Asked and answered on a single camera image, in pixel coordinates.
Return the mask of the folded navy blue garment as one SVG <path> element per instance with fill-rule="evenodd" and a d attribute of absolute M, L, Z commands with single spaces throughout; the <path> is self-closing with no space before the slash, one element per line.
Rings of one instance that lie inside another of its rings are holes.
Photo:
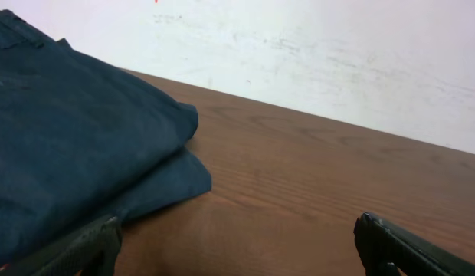
<path fill-rule="evenodd" d="M 211 189 L 195 107 L 0 11 L 0 267 Z"/>

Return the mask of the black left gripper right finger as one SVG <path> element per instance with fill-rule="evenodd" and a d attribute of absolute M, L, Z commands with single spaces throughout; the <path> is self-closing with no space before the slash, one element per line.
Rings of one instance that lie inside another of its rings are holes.
<path fill-rule="evenodd" d="M 374 213 L 363 212 L 353 233 L 367 276 L 475 276 L 475 264 Z"/>

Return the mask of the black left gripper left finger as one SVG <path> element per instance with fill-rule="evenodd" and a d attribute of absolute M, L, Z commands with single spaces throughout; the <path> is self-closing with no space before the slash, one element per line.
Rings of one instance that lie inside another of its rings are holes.
<path fill-rule="evenodd" d="M 105 215 L 3 266 L 0 276 L 113 276 L 121 245 L 118 218 Z"/>

